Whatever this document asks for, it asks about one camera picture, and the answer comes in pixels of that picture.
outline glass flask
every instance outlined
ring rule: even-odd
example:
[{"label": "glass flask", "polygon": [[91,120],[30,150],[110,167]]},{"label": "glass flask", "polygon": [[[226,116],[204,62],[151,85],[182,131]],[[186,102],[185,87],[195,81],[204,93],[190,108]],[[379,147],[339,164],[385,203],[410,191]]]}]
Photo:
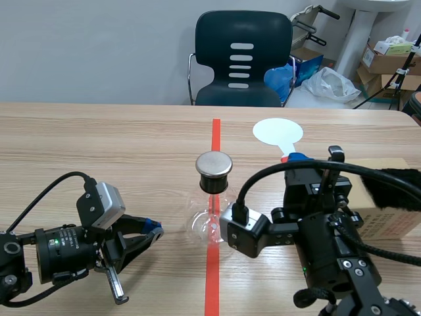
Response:
[{"label": "glass flask", "polygon": [[196,170],[200,174],[200,182],[187,198],[187,233],[197,245],[216,246],[222,243],[228,250],[228,243],[220,236],[219,216],[237,198],[235,191],[228,186],[231,157],[221,151],[208,151],[197,158]]}]

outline blue bag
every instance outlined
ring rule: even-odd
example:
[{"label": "blue bag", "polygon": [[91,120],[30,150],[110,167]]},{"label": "blue bag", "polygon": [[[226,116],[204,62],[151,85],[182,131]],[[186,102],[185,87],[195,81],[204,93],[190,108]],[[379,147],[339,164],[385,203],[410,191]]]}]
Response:
[{"label": "blue bag", "polygon": [[292,66],[289,64],[279,68],[272,68],[264,74],[264,84],[276,91],[281,102],[284,102],[288,97],[291,79]]}]

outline black fur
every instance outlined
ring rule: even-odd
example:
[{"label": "black fur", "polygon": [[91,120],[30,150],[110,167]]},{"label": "black fur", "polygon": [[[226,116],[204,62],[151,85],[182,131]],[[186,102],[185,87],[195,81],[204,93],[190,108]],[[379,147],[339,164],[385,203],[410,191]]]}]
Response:
[{"label": "black fur", "polygon": [[[421,188],[421,172],[416,169],[380,169]],[[367,191],[377,207],[395,207],[408,211],[421,211],[421,203],[406,192],[376,180],[361,177]]]}]

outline red tape line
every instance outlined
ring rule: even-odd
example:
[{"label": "red tape line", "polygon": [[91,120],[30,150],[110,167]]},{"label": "red tape line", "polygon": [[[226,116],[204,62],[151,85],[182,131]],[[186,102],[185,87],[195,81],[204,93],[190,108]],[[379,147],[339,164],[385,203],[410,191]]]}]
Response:
[{"label": "red tape line", "polygon": [[[212,121],[212,150],[221,150],[221,120]],[[212,213],[212,198],[209,198]],[[219,216],[219,196],[215,197],[215,214]],[[219,245],[208,244],[206,255],[205,316],[219,316]]]}]

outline chair leg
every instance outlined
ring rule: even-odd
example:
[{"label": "chair leg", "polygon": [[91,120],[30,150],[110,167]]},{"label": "chair leg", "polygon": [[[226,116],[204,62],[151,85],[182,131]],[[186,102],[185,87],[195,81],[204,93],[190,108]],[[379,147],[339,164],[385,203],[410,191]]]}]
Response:
[{"label": "chair leg", "polygon": [[190,72],[191,72],[191,58],[193,57],[193,56],[195,56],[196,54],[195,53],[193,53],[193,54],[190,54],[190,56],[189,56],[189,71],[188,71],[188,73],[187,73],[187,86],[188,86],[188,88],[189,88],[189,96],[190,96],[190,104],[191,105],[194,105],[194,100],[193,100],[193,95],[191,94],[191,84],[190,84]]},{"label": "chair leg", "polygon": [[289,93],[284,102],[281,103],[281,107],[285,107],[289,97],[291,97],[292,91],[295,89],[295,83],[297,81],[297,78],[295,77],[295,58],[293,56],[289,56],[289,58],[292,60],[292,79],[291,79],[291,87],[289,88]]}]

